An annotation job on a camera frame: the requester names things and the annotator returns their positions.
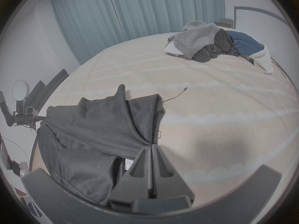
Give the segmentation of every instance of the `white garment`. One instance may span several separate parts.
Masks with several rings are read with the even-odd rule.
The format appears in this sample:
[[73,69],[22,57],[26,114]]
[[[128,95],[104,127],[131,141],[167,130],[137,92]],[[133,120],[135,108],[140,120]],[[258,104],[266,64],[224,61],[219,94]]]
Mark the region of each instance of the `white garment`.
[[261,43],[261,45],[264,47],[264,49],[248,56],[248,58],[253,59],[254,66],[260,69],[262,72],[265,74],[272,74],[273,67],[269,50],[265,44]]
[[165,51],[166,53],[174,54],[174,55],[176,55],[176,56],[182,56],[182,55],[184,55],[178,48],[176,48],[176,47],[174,46],[174,43],[173,43],[173,42],[174,42],[174,41],[172,41],[171,43],[169,43],[169,44],[165,47],[164,51]]

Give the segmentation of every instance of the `dark gray garment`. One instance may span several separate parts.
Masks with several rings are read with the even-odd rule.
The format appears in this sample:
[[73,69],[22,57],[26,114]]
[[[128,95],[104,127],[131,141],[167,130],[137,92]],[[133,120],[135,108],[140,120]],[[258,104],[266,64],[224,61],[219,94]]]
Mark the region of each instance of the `dark gray garment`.
[[220,29],[215,37],[214,44],[208,45],[200,49],[197,53],[192,57],[193,60],[197,62],[208,62],[211,58],[217,58],[218,55],[232,55],[239,56],[239,52],[237,48],[234,46],[234,40],[230,34],[228,34],[223,29]]
[[122,84],[102,100],[50,106],[37,132],[39,150],[55,181],[90,202],[108,205],[124,159],[134,160],[141,148],[157,143],[163,114],[158,94],[127,101]]
[[203,21],[192,21],[183,27],[182,32],[169,37],[167,45],[174,41],[174,46],[191,59],[204,46],[214,44],[214,36],[219,29],[214,23],[206,24]]

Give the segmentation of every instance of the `bed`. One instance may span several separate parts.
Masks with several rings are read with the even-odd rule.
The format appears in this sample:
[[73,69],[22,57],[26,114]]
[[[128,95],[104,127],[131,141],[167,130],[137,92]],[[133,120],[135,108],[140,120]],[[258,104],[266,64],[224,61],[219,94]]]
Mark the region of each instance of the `bed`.
[[114,95],[120,84],[128,100],[156,93],[167,100],[187,87],[163,104],[158,145],[195,193],[193,207],[236,188],[265,163],[282,173],[282,180],[262,216],[298,164],[296,89],[274,62],[274,73],[267,75],[242,57],[219,55],[198,63],[165,54],[170,35],[103,50],[54,91],[39,115],[46,116],[49,106],[77,105],[81,97]]

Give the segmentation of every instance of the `gray knit sweater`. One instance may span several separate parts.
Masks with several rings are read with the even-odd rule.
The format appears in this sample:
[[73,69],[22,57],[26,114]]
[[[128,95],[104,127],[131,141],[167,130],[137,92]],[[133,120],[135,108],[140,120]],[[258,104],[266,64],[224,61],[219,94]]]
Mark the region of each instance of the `gray knit sweater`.
[[174,46],[191,59],[204,46],[214,44],[214,36],[219,29],[214,23],[192,21],[183,27],[182,32],[169,37],[167,45],[174,40]]

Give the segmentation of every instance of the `curtain fold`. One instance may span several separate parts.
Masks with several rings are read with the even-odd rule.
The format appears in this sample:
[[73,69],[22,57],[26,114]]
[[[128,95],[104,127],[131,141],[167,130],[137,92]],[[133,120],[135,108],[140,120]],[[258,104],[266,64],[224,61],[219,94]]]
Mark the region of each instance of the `curtain fold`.
[[50,0],[59,28],[80,64],[107,47],[195,20],[217,23],[224,0]]

